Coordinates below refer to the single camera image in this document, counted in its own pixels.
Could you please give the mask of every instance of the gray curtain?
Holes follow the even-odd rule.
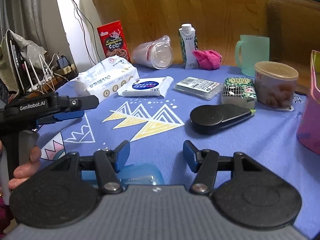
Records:
[[[0,0],[2,38],[9,29],[47,50],[42,29],[40,0]]]

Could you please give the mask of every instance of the yellow triangle pattern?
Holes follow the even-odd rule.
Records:
[[[106,121],[111,121],[111,120],[117,120],[117,119],[122,119],[128,117],[127,114],[123,114],[120,112],[113,112],[112,115],[107,117],[105,120],[103,120],[101,123],[106,122]]]
[[[136,141],[141,138],[145,138],[158,133],[166,132],[174,128],[180,127],[182,124],[179,123],[167,123],[159,121],[148,121],[144,127],[141,128],[139,132],[130,140]]]
[[[147,121],[148,120],[146,120],[146,119],[142,119],[142,118],[135,117],[135,116],[130,116],[130,117],[127,117],[126,119],[124,119],[120,124],[116,125],[113,129],[136,125],[136,124],[144,123]]]

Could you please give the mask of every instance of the tissue pack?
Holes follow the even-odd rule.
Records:
[[[130,81],[118,90],[118,95],[122,97],[151,97],[163,96],[172,83],[172,77],[161,78],[141,78],[137,81]]]
[[[125,58],[112,56],[79,73],[75,90],[79,96],[95,95],[102,102],[129,81],[137,79],[138,71],[130,62]]]

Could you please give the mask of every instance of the wooden wall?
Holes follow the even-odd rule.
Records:
[[[268,35],[268,0],[92,0],[103,24],[121,20],[129,49],[163,35],[172,39],[174,62],[181,63],[178,29],[191,23],[199,49],[222,54],[234,65],[240,34]]]

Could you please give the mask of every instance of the gray handle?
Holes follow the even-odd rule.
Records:
[[[36,146],[39,134],[33,131],[21,131],[19,133],[19,165],[25,164],[30,159],[30,152]],[[2,192],[4,194],[3,201],[5,205],[9,205],[9,198],[11,191],[9,190],[9,172],[7,161],[7,150],[5,146],[2,147],[2,157],[0,161],[0,179]]]

